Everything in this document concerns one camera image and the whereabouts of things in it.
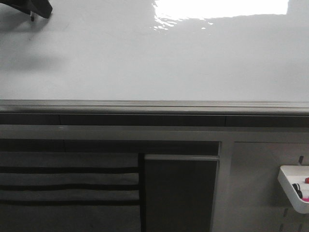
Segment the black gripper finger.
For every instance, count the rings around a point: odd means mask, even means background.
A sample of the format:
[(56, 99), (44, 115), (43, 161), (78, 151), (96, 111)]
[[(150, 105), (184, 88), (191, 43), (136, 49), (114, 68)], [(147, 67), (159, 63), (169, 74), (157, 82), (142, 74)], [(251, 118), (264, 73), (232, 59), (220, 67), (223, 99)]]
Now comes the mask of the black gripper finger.
[(21, 12), (31, 11), (28, 6), (28, 0), (0, 0), (0, 2)]
[(53, 7), (49, 0), (31, 0), (30, 1), (30, 11), (43, 17), (50, 18)]

